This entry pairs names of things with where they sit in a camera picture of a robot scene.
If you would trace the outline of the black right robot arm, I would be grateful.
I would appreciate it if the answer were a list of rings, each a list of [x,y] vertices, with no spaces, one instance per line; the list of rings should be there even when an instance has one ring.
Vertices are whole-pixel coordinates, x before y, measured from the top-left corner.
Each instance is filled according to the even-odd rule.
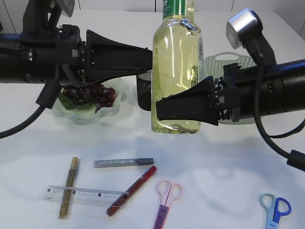
[[[179,94],[156,102],[159,120],[195,120],[218,125],[254,116],[254,89],[258,66],[241,69],[224,66],[222,77],[208,76]],[[269,66],[264,71],[259,99],[261,116],[305,108],[305,62],[298,60]]]

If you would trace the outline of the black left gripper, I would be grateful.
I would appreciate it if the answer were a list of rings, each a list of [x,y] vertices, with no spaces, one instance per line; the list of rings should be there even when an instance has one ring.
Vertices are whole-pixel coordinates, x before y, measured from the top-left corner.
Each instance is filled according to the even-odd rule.
[[[153,53],[147,48],[115,42],[87,30],[84,51],[78,26],[64,24],[58,32],[55,47],[60,83],[102,83],[152,69]]]

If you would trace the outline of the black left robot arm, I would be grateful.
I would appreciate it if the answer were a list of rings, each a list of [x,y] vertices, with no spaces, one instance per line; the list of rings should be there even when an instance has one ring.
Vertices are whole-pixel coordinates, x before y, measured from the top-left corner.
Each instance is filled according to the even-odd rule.
[[[1,83],[46,83],[59,66],[59,82],[83,86],[139,75],[152,69],[153,53],[77,26],[0,36]]]

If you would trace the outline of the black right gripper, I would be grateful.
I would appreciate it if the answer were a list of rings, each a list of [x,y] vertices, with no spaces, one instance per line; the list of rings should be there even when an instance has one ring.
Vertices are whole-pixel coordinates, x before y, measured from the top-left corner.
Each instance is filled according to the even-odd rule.
[[[193,120],[218,126],[218,120],[240,121],[241,98],[234,82],[241,66],[223,67],[222,77],[209,76],[181,93],[156,102],[159,120]]]

